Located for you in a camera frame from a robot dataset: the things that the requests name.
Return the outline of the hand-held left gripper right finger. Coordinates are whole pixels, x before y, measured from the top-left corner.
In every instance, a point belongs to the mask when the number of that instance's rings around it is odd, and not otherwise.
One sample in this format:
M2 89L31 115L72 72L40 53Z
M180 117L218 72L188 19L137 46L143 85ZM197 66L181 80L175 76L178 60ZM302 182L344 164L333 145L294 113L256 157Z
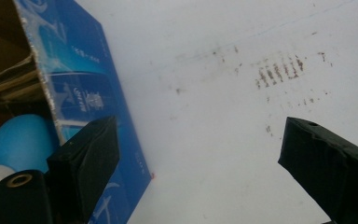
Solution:
M329 216L326 224L358 224L358 146L289 117L278 163Z

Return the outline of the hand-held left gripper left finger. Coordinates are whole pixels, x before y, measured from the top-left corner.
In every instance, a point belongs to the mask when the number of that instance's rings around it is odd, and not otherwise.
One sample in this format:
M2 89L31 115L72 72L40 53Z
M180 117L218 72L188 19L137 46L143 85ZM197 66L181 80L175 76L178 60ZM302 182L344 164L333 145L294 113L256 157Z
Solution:
M87 222L119 162L116 118L89 122L47 162L63 221Z

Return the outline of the blue bottle with white cap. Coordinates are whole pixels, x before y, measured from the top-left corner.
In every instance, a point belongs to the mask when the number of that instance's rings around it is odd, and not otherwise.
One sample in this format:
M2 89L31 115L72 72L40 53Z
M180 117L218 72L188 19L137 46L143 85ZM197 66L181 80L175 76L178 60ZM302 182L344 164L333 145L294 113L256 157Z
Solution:
M28 114L0 127L0 181L24 170L48 170L46 159L59 147L51 120Z

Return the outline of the blue cardboard box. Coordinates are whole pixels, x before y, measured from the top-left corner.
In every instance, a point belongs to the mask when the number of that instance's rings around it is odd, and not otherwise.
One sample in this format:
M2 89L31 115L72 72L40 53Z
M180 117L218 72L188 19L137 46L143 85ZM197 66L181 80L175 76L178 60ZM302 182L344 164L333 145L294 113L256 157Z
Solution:
M0 0L0 127L28 114L53 122L57 149L115 117L119 162L87 222L63 221L49 170L5 177L0 224L128 224L151 176L103 27L76 0Z

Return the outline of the white board mat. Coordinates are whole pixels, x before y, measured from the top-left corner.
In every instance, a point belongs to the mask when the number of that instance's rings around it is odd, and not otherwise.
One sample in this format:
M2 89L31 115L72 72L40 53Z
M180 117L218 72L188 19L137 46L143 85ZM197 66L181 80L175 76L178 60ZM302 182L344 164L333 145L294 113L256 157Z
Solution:
M287 118L358 146L358 0L77 0L102 25L152 181L129 224L322 224Z

